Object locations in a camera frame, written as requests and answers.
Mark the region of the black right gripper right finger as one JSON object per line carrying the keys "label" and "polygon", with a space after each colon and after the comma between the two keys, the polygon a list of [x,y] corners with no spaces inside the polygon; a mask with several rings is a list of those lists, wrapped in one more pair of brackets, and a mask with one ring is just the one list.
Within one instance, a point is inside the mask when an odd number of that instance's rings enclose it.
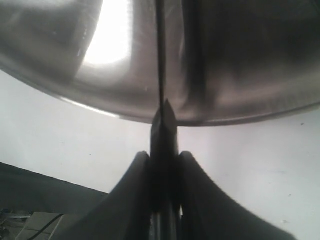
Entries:
{"label": "black right gripper right finger", "polygon": [[194,156],[179,156],[183,236],[187,240],[293,240],[294,236],[257,217],[222,191]]}

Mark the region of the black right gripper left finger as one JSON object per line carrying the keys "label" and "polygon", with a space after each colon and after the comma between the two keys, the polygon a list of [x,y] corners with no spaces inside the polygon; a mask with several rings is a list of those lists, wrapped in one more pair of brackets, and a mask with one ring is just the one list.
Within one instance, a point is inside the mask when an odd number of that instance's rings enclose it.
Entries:
{"label": "black right gripper left finger", "polygon": [[149,155],[138,152],[120,182],[59,240],[147,240],[151,224]]}

